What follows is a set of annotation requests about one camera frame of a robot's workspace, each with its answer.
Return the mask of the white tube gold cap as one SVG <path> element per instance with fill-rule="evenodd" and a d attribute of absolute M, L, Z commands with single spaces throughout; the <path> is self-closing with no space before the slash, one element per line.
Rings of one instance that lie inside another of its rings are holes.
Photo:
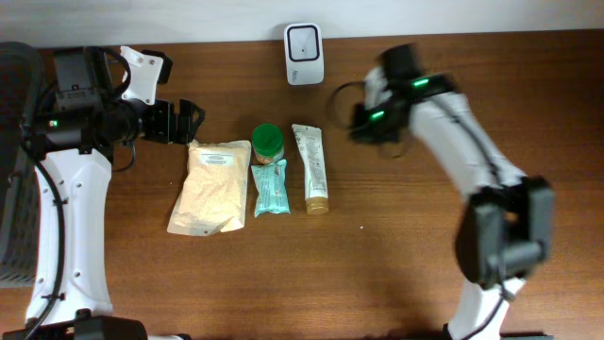
<path fill-rule="evenodd" d="M 292 128 L 304 165 L 307 214 L 327 213 L 328 189 L 322 130 L 298 124 L 292 124 Z"/>

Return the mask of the green lid jar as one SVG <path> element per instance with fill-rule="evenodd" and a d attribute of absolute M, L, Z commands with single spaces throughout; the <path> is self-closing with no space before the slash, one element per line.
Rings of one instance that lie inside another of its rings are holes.
<path fill-rule="evenodd" d="M 262 164 L 278 162 L 283 158 L 284 142 L 281 130 L 273 124 L 262 124 L 252 132 L 252 147 Z"/>

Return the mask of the beige grain pouch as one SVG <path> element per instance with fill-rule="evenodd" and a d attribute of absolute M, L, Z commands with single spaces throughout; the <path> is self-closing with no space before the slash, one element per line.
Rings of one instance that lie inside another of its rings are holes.
<path fill-rule="evenodd" d="M 242 229 L 250 159 L 251 144 L 247 140 L 219 144 L 190 142 L 188 175 L 167 231 L 210 236 Z"/>

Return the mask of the teal snack packet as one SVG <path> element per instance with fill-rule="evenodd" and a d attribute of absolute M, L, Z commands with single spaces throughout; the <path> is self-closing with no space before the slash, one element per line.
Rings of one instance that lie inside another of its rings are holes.
<path fill-rule="evenodd" d="M 286 160 L 265 165 L 252 165 L 251 172 L 258 191 L 254 216 L 264 213 L 290 213 L 285 186 Z"/>

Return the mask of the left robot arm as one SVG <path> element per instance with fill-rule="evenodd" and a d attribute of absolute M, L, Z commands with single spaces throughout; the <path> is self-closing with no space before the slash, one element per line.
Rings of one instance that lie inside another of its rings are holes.
<path fill-rule="evenodd" d="M 87 46 L 54 54 L 1 46 L 1 283 L 32 287 L 7 339 L 144 339 L 116 317 L 105 270 L 105 207 L 117 145 L 191 142 L 204 111 L 156 97 L 172 60 L 158 51 Z"/>

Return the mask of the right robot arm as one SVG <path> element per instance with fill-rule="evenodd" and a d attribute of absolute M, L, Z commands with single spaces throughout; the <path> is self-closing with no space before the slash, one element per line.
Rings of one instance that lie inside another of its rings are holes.
<path fill-rule="evenodd" d="M 498 339 L 528 277 L 551 253 L 554 192 L 496 147 L 446 74 L 426 74 L 410 44 L 381 53 L 362 82 L 349 129 L 359 144 L 420 140 L 454 183 L 464 204 L 454 248 L 464 276 L 443 339 Z"/>

